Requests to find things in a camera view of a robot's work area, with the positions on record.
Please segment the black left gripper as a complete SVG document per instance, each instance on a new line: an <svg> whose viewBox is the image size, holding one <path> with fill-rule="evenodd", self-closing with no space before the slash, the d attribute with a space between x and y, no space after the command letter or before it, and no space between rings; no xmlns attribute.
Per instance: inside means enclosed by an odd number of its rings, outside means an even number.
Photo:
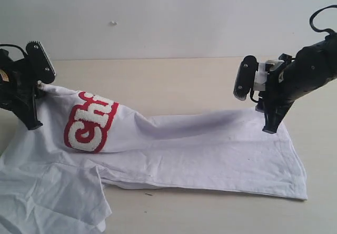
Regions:
<svg viewBox="0 0 337 234"><path fill-rule="evenodd" d="M26 53L13 60L8 50L1 49L1 108L14 111L28 130L43 125L37 118L36 100L43 95L37 81Z"/></svg>

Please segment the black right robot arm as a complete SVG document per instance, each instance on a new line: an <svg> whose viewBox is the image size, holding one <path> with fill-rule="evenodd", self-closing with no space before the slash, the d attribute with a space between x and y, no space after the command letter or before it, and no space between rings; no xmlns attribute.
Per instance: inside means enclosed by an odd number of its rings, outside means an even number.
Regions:
<svg viewBox="0 0 337 234"><path fill-rule="evenodd" d="M269 70L265 91L259 93L256 110L264 113L263 132L274 134L293 103L336 79L336 34L305 46L294 58Z"/></svg>

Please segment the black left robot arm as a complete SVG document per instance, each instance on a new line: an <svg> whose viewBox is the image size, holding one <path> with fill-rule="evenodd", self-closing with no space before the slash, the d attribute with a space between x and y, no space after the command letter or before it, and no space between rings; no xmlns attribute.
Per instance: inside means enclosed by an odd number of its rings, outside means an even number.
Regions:
<svg viewBox="0 0 337 234"><path fill-rule="evenodd" d="M43 125L36 109L36 100L42 96L28 58L14 61L1 49L1 109L12 112L28 130L35 130Z"/></svg>

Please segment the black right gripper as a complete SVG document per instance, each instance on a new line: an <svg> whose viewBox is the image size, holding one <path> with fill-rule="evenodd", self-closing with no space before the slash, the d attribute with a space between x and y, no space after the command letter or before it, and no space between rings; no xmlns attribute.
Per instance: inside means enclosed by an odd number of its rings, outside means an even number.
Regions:
<svg viewBox="0 0 337 234"><path fill-rule="evenodd" d="M265 125L263 132L275 134L294 101L286 97L285 69L295 63L295 58L281 54L278 59L260 62L255 72L254 91L257 91L256 111L263 113Z"/></svg>

